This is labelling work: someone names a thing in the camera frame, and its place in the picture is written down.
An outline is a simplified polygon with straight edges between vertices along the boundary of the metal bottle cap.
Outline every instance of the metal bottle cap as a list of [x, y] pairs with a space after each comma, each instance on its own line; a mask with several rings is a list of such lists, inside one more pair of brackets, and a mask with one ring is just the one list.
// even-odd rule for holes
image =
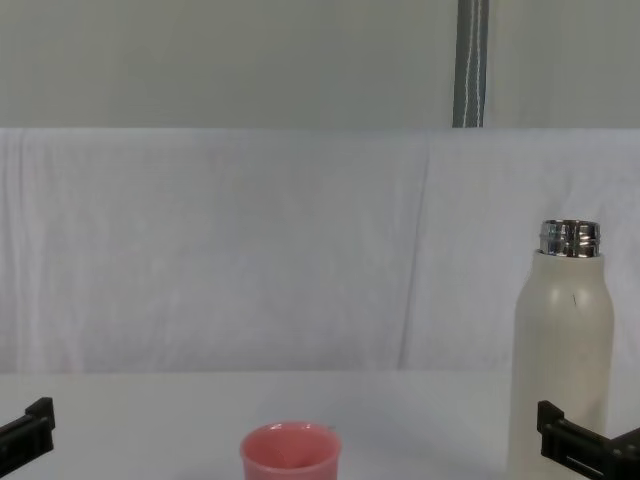
[[600, 225], [584, 220], [546, 220], [540, 228], [540, 252], [557, 257], [600, 254]]

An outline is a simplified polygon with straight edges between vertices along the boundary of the black plastic bracket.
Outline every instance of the black plastic bracket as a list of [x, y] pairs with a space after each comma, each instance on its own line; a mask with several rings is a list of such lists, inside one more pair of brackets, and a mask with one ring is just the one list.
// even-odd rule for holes
[[565, 419], [551, 402], [538, 403], [542, 456], [591, 480], [640, 479], [640, 428], [612, 440]]
[[41, 398], [25, 415], [0, 427], [0, 477], [53, 450], [53, 400]]

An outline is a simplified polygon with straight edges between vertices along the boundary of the water bottle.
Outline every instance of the water bottle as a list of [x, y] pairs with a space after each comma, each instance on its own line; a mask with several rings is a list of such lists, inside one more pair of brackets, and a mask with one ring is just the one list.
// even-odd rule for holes
[[507, 480], [581, 478], [540, 455], [537, 404], [548, 400], [568, 420], [603, 433], [612, 344], [599, 225], [543, 222], [516, 306]]

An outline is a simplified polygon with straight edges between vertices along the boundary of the pink cup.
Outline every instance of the pink cup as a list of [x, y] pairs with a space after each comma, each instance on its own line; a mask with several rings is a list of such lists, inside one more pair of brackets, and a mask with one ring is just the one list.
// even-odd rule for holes
[[242, 441], [246, 480], [336, 480], [341, 442], [306, 422], [266, 425]]

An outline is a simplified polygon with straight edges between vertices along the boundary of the white table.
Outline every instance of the white table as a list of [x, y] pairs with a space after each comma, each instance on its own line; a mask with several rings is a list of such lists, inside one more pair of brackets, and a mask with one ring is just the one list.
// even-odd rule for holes
[[[254, 427], [336, 427], [341, 480], [480, 480], [503, 469], [508, 375], [446, 372], [0, 376], [1, 420], [40, 396], [55, 450], [16, 480], [240, 480]], [[640, 426], [638, 375], [615, 375], [610, 432]]]

